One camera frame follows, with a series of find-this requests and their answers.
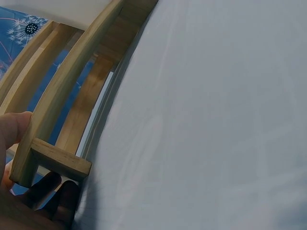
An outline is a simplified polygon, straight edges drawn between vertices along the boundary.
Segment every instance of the wooden bar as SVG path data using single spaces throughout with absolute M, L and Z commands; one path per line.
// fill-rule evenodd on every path
M 46 140 L 49 137 L 66 98 L 102 36 L 119 14 L 122 4 L 123 0 L 112 0 L 108 4 L 82 34 L 47 86 L 12 163 L 10 179 L 19 185 L 25 187 L 32 185 L 37 170 L 35 166 L 37 161 L 31 152 L 33 139 Z
M 76 31 L 67 25 L 57 25 L 20 72 L 0 107 L 0 115 L 27 109 L 50 66 Z
M 101 56 L 97 58 L 66 117 L 57 139 L 58 148 L 76 154 L 92 109 L 112 67 L 113 62 Z
M 90 173 L 92 163 L 43 140 L 34 138 L 31 149 L 39 165 L 60 175 L 76 181 L 82 181 Z
M 24 69 L 32 55 L 37 51 L 37 49 L 45 41 L 45 39 L 51 34 L 54 24 L 57 23 L 53 21 L 47 22 L 44 27 L 20 52 L 18 57 L 9 67 L 8 71 L 5 73 L 2 80 L 0 81 L 0 105 L 4 101 L 7 93 L 11 89 L 20 72 Z

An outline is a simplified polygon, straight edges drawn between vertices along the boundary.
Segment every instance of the wooden crib rail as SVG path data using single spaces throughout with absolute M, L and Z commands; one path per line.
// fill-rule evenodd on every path
M 25 187 L 32 185 L 38 165 L 44 164 L 44 160 L 41 159 L 44 155 L 35 157 L 35 152 L 31 150 L 32 142 L 34 138 L 46 140 L 49 137 L 66 98 L 101 37 L 119 14 L 122 3 L 123 0 L 113 0 L 101 12 L 71 49 L 50 81 L 33 112 L 29 128 L 17 148 L 10 172 L 11 180 Z
M 0 107 L 0 115 L 27 109 L 43 77 L 77 29 L 57 24 L 20 71 Z M 29 54 L 21 55 L 26 59 Z
M 92 109 L 110 71 L 124 57 L 157 1 L 112 0 L 85 32 L 48 22 L 23 49 L 0 81 L 0 115 L 25 111 L 58 54 L 70 51 L 45 89 L 17 149 L 11 148 L 12 181 L 30 187 L 38 166 L 42 175 L 51 170 L 76 181 L 89 174 L 92 164 L 75 154 Z M 89 59 L 94 61 L 92 70 L 52 146 L 46 141 Z
M 35 37 L 27 44 L 27 46 L 21 51 L 16 60 L 12 63 L 8 71 L 0 81 L 0 104 L 4 101 L 7 93 L 11 89 L 12 85 L 16 81 L 20 72 L 24 69 L 33 54 L 37 51 L 39 46 L 44 40 L 51 34 L 53 27 L 53 21 L 45 24 L 45 26 L 35 35 Z

